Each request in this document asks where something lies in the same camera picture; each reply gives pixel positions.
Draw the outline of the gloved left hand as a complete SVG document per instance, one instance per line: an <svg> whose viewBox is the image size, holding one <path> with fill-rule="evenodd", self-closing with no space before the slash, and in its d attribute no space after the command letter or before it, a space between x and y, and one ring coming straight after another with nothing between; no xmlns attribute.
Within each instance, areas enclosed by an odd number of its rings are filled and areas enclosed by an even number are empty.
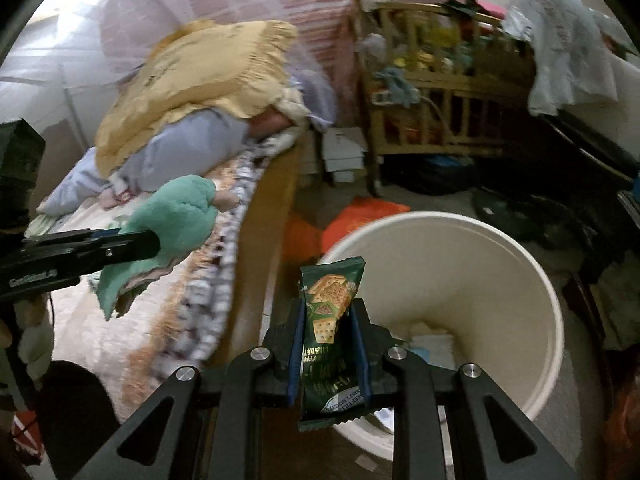
<svg viewBox="0 0 640 480"><path fill-rule="evenodd" d="M50 366L54 330L47 296L23 299L1 315L1 405L29 408Z"/></svg>

